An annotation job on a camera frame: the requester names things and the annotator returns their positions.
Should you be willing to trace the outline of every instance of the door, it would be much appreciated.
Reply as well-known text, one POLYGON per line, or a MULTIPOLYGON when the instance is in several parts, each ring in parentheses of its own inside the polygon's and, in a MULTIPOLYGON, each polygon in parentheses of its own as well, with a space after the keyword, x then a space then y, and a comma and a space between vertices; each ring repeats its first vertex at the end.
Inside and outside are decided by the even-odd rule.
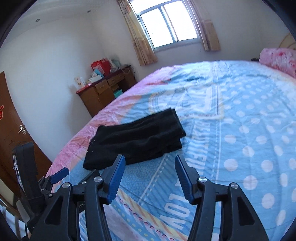
POLYGON ((0 179, 18 197, 20 191, 13 169, 12 150, 27 142, 34 143, 37 179, 45 176, 51 161, 44 155, 27 132, 11 100, 4 72, 0 74, 0 179))

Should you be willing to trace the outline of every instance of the wooden cabinet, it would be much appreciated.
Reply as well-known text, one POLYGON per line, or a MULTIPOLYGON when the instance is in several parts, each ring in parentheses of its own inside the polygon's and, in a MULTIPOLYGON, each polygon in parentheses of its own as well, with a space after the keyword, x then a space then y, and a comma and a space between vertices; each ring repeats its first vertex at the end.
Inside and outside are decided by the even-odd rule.
POLYGON ((128 66, 78 90, 76 93, 82 99, 90 115, 94 117, 115 99, 113 90, 120 88, 122 92, 125 92, 136 83, 133 71, 128 66))

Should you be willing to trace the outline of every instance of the bedspread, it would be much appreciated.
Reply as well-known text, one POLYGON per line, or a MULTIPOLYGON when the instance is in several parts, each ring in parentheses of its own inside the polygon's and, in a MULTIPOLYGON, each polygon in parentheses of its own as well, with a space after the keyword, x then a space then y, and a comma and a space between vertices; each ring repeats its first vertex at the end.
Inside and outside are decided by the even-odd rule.
MULTIPOLYGON (((196 206, 185 200, 174 168, 177 154, 214 183, 238 183, 270 240, 296 216, 295 79, 257 62, 218 61, 166 67, 101 110, 63 148, 48 171, 70 170, 73 185, 99 125, 128 123, 175 108, 187 136, 181 150, 126 166, 116 199, 105 206, 113 240, 187 240, 196 206)), ((218 241, 216 203, 212 241, 218 241)), ((85 214, 80 214, 87 240, 85 214)))

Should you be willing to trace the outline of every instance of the wooden headboard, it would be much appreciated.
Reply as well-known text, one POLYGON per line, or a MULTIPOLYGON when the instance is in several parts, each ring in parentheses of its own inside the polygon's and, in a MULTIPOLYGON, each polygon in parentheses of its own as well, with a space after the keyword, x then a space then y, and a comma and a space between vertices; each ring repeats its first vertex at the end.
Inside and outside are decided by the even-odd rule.
POLYGON ((283 41, 281 42, 280 48, 289 48, 289 49, 295 49, 296 50, 296 41, 294 40, 292 34, 288 34, 283 41))

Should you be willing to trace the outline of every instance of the beige curtain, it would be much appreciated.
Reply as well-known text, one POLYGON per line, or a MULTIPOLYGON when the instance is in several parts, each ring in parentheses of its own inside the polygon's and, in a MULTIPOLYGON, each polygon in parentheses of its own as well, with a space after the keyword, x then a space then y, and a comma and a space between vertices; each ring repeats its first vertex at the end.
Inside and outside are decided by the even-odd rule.
POLYGON ((184 3, 193 17, 193 22, 206 51, 221 50, 220 42, 210 19, 208 11, 205 9, 202 0, 184 0, 184 3))
POLYGON ((117 0, 131 34, 133 47, 141 66, 157 62, 157 57, 128 0, 117 0))

